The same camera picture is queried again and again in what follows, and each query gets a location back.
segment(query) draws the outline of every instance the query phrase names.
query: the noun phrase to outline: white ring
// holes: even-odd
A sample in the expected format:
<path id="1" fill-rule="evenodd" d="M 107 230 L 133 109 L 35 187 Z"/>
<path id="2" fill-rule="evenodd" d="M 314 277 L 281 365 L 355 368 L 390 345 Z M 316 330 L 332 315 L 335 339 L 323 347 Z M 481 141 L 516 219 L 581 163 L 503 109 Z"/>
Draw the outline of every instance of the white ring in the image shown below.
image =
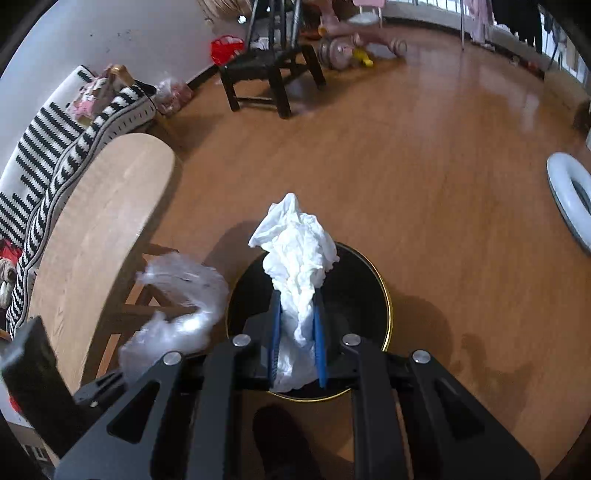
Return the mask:
<path id="1" fill-rule="evenodd" d="M 591 175 L 577 160 L 566 153 L 551 155 L 547 163 L 548 182 L 558 209 L 572 234 L 591 252 Z"/>

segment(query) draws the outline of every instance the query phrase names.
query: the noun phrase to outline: trash can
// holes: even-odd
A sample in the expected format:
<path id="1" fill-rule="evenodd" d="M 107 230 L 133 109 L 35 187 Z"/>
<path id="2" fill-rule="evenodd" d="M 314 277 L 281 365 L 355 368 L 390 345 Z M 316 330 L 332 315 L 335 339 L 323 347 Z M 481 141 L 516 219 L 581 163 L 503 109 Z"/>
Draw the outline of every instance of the trash can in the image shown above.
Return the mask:
<path id="1" fill-rule="evenodd" d="M 394 322 L 388 288 L 374 265 L 360 252 L 338 242 L 336 248 L 340 260 L 326 274 L 320 289 L 325 321 L 344 317 L 350 332 L 373 341 L 386 351 Z M 250 264 L 232 292 L 226 317 L 228 337 L 242 333 L 249 317 L 269 309 L 273 285 L 262 267 L 266 254 Z M 330 400 L 345 391 L 320 388 L 317 380 L 288 393 L 272 394 L 293 401 L 314 402 Z"/>

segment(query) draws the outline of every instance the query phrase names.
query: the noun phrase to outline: wooden chair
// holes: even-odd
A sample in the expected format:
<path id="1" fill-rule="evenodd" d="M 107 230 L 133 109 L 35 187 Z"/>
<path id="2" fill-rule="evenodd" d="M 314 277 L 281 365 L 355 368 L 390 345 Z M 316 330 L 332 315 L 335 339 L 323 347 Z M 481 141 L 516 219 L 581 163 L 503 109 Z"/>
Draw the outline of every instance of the wooden chair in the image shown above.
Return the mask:
<path id="1" fill-rule="evenodd" d="M 228 96 L 228 103 L 233 112 L 240 110 L 240 103 L 259 103 L 263 105 L 275 105 L 281 118 L 291 116 L 290 103 L 285 92 L 285 85 L 299 77 L 302 73 L 310 71 L 318 87 L 326 84 L 322 68 L 318 63 L 316 52 L 311 45 L 299 45 L 298 30 L 300 27 L 301 0 L 296 0 L 293 7 L 293 21 L 291 26 L 291 39 L 288 43 L 286 35 L 286 2 L 289 0 L 255 0 L 252 9 L 252 17 L 246 36 L 246 51 L 234 57 L 228 63 L 220 67 L 220 76 Z M 279 7 L 279 25 L 277 25 L 276 4 Z M 267 50 L 251 48 L 252 31 L 258 18 L 268 11 L 269 19 L 269 45 Z M 279 26 L 280 44 L 275 45 L 275 29 Z M 296 56 L 301 53 L 305 64 L 296 62 Z M 281 69 L 288 69 L 291 74 L 285 79 L 281 75 Z M 271 87 L 272 98 L 263 97 L 237 97 L 234 84 L 241 80 L 268 80 Z"/>

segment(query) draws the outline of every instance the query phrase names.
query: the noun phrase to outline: crumpled tissue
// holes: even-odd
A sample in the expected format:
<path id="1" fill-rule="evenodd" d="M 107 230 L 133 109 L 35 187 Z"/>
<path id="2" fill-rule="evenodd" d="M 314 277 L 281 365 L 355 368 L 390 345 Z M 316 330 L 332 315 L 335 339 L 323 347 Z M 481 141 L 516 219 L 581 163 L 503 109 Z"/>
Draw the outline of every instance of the crumpled tissue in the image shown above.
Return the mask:
<path id="1" fill-rule="evenodd" d="M 281 292 L 281 337 L 272 390 L 288 392 L 316 380 L 312 298 L 339 260 L 336 246 L 293 193 L 273 203 L 248 242 L 269 254 L 262 266 Z"/>

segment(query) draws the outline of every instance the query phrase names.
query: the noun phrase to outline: hanging clothes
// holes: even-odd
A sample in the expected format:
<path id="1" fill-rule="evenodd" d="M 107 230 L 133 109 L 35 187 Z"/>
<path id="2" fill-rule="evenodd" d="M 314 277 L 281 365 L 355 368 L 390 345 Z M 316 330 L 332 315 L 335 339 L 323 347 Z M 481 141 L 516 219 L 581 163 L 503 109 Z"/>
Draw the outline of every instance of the hanging clothes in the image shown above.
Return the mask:
<path id="1" fill-rule="evenodd" d="M 546 33 L 550 33 L 552 31 L 552 27 L 554 26 L 554 17 L 548 13 L 548 11 L 540 6 L 540 12 L 544 15 L 544 31 Z"/>
<path id="2" fill-rule="evenodd" d="M 566 32 L 556 22 L 552 24 L 552 40 L 554 41 L 554 45 L 558 45 L 559 48 L 566 51 L 566 44 L 569 38 Z"/>
<path id="3" fill-rule="evenodd" d="M 578 71 L 579 69 L 579 52 L 570 38 L 566 42 L 566 64 L 571 70 Z"/>
<path id="4" fill-rule="evenodd" d="M 470 35 L 472 41 L 484 44 L 488 37 L 488 29 L 492 25 L 491 0 L 467 0 L 470 15 L 474 17 L 474 27 Z"/>
<path id="5" fill-rule="evenodd" d="M 497 23 L 506 25 L 511 33 L 519 34 L 538 53 L 542 53 L 542 20 L 534 0 L 492 0 L 492 12 Z"/>

